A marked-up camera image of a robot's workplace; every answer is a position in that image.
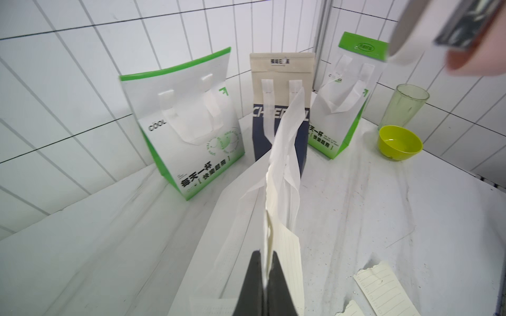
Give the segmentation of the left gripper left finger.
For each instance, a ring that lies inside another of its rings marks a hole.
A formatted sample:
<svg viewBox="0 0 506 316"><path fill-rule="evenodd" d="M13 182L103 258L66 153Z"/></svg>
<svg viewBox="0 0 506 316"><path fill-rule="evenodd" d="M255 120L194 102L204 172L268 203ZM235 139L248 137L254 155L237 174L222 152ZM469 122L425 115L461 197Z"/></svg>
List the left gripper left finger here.
<svg viewBox="0 0 506 316"><path fill-rule="evenodd" d="M233 316L261 316L263 299L261 253L257 250L251 255Z"/></svg>

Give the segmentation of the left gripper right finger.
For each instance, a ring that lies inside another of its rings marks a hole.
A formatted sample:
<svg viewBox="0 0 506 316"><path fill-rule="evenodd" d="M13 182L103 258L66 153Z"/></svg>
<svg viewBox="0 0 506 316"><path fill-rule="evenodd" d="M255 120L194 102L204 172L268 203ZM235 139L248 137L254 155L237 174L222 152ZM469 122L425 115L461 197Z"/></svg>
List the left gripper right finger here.
<svg viewBox="0 0 506 316"><path fill-rule="evenodd" d="M266 315L298 316L276 252L273 253L266 294Z"/></svg>

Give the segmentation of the cream receipt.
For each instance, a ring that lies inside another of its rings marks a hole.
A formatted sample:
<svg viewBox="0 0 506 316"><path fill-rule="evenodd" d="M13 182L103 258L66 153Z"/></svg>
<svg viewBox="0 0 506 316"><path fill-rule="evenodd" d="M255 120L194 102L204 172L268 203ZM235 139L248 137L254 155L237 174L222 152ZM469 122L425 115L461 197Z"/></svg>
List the cream receipt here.
<svg viewBox="0 0 506 316"><path fill-rule="evenodd" d="M342 312L336 313L335 316L364 316L364 313L357 302L351 300L346 308Z"/></svg>
<svg viewBox="0 0 506 316"><path fill-rule="evenodd" d="M266 174L266 202L263 215L262 280L278 257L289 295L297 315L304 314L303 270L299 237L293 232L300 208L300 180L289 167L269 166Z"/></svg>
<svg viewBox="0 0 506 316"><path fill-rule="evenodd" d="M386 261L358 271L353 279L378 316L420 316Z"/></svg>

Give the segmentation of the green white bag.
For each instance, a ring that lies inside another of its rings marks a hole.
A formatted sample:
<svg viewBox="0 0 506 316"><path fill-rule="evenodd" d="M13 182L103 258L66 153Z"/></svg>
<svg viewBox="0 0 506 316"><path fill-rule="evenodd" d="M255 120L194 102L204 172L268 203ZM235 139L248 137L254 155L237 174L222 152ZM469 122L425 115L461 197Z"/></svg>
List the green white bag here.
<svg viewBox="0 0 506 316"><path fill-rule="evenodd" d="M335 159L351 143L372 94L386 68L388 43L344 32L310 109L308 144Z"/></svg>
<svg viewBox="0 0 506 316"><path fill-rule="evenodd" d="M158 71L121 75L160 174L190 200L245 148L226 86L231 49Z"/></svg>

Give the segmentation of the lime green bowl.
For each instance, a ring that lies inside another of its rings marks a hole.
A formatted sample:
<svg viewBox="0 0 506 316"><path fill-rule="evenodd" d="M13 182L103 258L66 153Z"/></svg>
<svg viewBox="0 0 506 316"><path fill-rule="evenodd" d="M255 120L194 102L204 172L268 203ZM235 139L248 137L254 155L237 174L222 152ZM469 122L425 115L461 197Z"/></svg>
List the lime green bowl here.
<svg viewBox="0 0 506 316"><path fill-rule="evenodd" d="M421 139L402 126L382 126L378 132L377 146L382 155L394 160L404 161L424 149Z"/></svg>

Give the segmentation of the navy blue beige bag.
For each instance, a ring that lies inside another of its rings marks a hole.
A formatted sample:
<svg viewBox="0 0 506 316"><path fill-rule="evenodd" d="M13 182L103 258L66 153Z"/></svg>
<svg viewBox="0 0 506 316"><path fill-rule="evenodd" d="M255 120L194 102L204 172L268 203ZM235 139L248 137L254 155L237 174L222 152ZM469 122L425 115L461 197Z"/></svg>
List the navy blue beige bag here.
<svg viewBox="0 0 506 316"><path fill-rule="evenodd" d="M314 53L252 53L250 66L254 92L252 141L255 160L274 142L274 136L290 103L304 91L305 119L298 128L295 151L300 172L307 156L310 101L314 80Z"/></svg>

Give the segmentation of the clear green plastic cup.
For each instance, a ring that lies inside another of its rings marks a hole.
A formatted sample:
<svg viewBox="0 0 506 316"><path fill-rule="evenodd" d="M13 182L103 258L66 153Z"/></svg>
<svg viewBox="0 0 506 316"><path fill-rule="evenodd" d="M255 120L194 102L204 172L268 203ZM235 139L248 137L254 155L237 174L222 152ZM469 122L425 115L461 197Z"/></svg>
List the clear green plastic cup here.
<svg viewBox="0 0 506 316"><path fill-rule="evenodd" d="M399 84L390 99L378 129L384 126L404 127L430 98L423 88L412 84Z"/></svg>

